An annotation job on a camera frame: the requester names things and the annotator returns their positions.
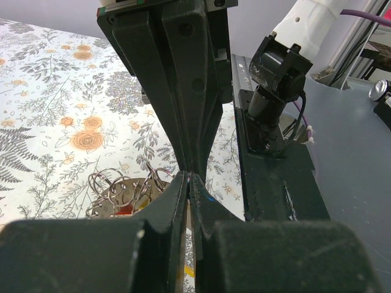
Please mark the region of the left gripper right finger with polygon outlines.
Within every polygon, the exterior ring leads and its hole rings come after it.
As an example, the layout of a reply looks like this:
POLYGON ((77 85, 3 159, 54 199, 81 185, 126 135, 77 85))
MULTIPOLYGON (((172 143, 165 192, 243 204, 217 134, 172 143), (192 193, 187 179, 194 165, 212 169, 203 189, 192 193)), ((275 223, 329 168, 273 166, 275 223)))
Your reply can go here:
POLYGON ((332 221, 244 222, 189 177, 197 292, 382 292, 359 238, 332 221))

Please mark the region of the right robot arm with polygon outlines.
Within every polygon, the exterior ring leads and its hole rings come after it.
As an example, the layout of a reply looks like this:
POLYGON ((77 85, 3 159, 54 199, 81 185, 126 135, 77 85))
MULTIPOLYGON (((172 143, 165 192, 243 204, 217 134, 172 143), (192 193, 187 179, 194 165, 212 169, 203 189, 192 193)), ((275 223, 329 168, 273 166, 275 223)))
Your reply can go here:
MULTIPOLYGON (((103 1, 97 23, 126 69, 137 77, 181 171, 206 175, 222 116, 233 99, 227 10, 236 1, 103 1)), ((320 46, 345 1, 296 1, 250 63, 266 98, 268 131, 298 98, 320 46)))

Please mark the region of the red key tag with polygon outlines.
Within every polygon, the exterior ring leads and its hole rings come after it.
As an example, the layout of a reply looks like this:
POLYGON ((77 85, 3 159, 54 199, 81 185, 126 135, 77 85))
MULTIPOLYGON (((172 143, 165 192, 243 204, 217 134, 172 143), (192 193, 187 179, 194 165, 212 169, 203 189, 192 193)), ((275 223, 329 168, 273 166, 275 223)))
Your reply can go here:
POLYGON ((119 207, 119 210, 115 212, 116 216, 131 216, 133 214, 133 205, 119 207))

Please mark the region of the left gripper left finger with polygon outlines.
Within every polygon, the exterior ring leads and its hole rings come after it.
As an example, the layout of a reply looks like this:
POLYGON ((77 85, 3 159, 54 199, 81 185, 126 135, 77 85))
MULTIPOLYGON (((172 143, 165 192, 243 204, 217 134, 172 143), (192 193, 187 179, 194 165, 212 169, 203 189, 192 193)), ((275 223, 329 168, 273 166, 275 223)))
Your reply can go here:
POLYGON ((19 220, 1 231, 2 292, 181 292, 187 174, 132 217, 19 220))

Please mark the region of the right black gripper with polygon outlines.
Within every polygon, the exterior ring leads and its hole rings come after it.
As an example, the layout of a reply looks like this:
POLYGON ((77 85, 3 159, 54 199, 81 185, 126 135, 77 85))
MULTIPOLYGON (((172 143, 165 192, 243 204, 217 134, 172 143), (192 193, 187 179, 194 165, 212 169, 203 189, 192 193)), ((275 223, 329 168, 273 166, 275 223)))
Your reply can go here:
POLYGON ((179 169, 204 177, 221 114, 219 89, 221 103, 233 100, 227 10, 238 1, 175 1, 163 10, 162 23, 150 11, 168 3, 101 1, 97 23, 141 83, 179 169))

